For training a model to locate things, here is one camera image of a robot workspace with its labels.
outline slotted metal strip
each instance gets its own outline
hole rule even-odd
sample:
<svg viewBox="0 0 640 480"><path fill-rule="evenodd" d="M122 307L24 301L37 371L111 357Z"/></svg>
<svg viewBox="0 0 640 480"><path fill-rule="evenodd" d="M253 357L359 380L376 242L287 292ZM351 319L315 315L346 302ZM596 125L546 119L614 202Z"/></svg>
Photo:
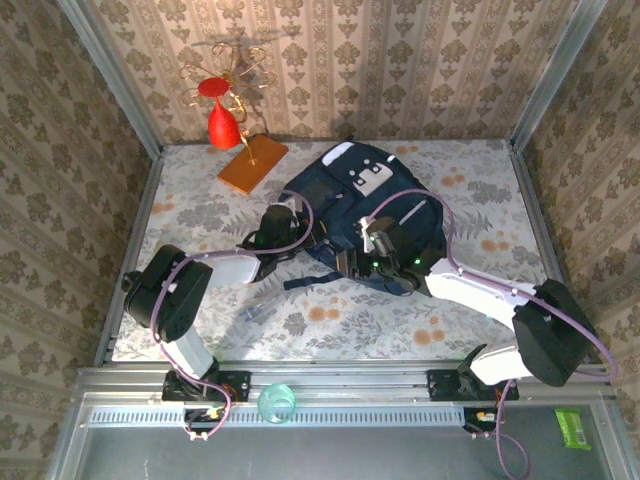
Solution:
<svg viewBox="0 0 640 480"><path fill-rule="evenodd" d="M91 428L182 426L182 406L95 407ZM284 424L265 421L255 407L236 407L227 427L452 427L464 425L462 407L300 407Z"/></svg>

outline gold wire sculpture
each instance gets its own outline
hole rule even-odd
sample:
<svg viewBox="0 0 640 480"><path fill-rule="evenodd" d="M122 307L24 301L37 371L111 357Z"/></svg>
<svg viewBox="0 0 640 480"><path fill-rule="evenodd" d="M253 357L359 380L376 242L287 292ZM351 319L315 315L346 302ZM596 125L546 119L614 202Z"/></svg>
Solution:
<svg viewBox="0 0 640 480"><path fill-rule="evenodd" d="M247 121L247 109L242 97L234 92L234 88L260 89L274 84L276 80L275 74L270 70L265 70L263 65L267 59L268 52L262 47L244 47L239 44L232 45L227 42L215 43L211 47L210 52L214 59L218 59L219 63L223 65L220 72L214 73L199 63L185 62L180 68L178 76L183 80L195 81L194 77L200 77L204 73L212 78L224 79L228 83L229 88L223 93L228 93L233 101L232 106L227 110L233 113L238 124L245 123ZM199 87L196 86L187 88L178 98L185 104L194 106L200 105L198 98L202 96ZM244 143L249 151L251 163L255 165L255 159L247 141L249 131L247 129L239 129L239 133L242 143Z"/></svg>

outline wooden base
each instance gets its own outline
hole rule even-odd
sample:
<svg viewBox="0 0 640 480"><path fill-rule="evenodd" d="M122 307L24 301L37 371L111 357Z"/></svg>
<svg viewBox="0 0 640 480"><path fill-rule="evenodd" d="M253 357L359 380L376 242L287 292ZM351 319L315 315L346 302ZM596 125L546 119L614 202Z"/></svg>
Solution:
<svg viewBox="0 0 640 480"><path fill-rule="evenodd" d="M256 135L218 174L218 178L236 190L248 195L289 151L288 147L266 135Z"/></svg>

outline floral wallpaper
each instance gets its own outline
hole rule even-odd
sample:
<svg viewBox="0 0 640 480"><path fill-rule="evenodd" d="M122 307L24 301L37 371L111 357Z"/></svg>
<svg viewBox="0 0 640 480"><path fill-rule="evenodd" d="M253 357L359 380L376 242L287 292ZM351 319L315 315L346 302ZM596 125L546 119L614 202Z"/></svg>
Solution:
<svg viewBox="0 0 640 480"><path fill-rule="evenodd" d="M525 158L640 453L640 3L609 1Z"/></svg>
<svg viewBox="0 0 640 480"><path fill-rule="evenodd" d="M148 168L56 3L1 1L1 478L44 478Z"/></svg>
<svg viewBox="0 0 640 480"><path fill-rule="evenodd" d="M501 277L544 281L506 141L372 143L446 198L456 215L453 250L459 261ZM138 268L167 243L186 252L240 243L260 224L274 193L334 145L287 143L289 152L248 196L216 178L238 149L167 147ZM462 359L482 343L513 338L504 325L453 302L419 294L397 297L348 279L278 294L286 280L329 271L302 253L261 282L212 287L196 317L198 333L209 351L227 361ZM149 330L125 315L113 360L162 358Z"/></svg>
<svg viewBox="0 0 640 480"><path fill-rule="evenodd" d="M244 92L251 132L294 138L506 138L577 0L90 0L167 144L205 141L179 94L207 45L261 45L276 83Z"/></svg>

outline clear plastic cup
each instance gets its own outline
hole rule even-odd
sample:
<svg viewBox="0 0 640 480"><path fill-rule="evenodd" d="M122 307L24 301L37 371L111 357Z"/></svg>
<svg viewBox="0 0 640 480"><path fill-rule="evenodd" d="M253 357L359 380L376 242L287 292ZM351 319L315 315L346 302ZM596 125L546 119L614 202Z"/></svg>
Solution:
<svg viewBox="0 0 640 480"><path fill-rule="evenodd" d="M288 422L295 410L296 397L284 383L269 385L258 397L258 412L269 423Z"/></svg>

